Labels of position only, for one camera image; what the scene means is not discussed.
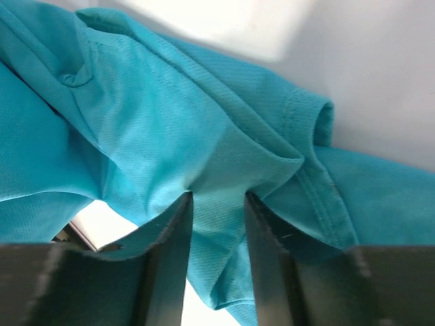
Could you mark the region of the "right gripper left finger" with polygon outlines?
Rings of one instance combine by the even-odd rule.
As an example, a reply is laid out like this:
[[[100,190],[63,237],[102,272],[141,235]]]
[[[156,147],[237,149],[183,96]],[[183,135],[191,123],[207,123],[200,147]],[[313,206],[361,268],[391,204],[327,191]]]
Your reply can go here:
[[[182,194],[103,247],[1,246],[2,325],[179,325],[193,220]]]

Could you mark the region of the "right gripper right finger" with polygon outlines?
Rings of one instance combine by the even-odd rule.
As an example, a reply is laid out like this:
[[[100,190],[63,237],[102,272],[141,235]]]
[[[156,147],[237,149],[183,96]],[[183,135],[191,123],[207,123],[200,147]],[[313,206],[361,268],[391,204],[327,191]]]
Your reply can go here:
[[[259,325],[433,325],[434,248],[342,251],[247,193],[245,228]]]

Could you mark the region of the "teal t shirt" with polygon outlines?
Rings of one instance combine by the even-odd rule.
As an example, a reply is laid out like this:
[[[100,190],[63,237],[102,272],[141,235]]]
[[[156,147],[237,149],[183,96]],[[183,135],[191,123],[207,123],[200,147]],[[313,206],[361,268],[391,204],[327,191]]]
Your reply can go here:
[[[257,323],[252,191],[337,249],[434,243],[434,175],[331,146],[334,107],[115,10],[1,2],[1,241],[48,242],[93,200],[143,225],[194,195],[188,280]]]

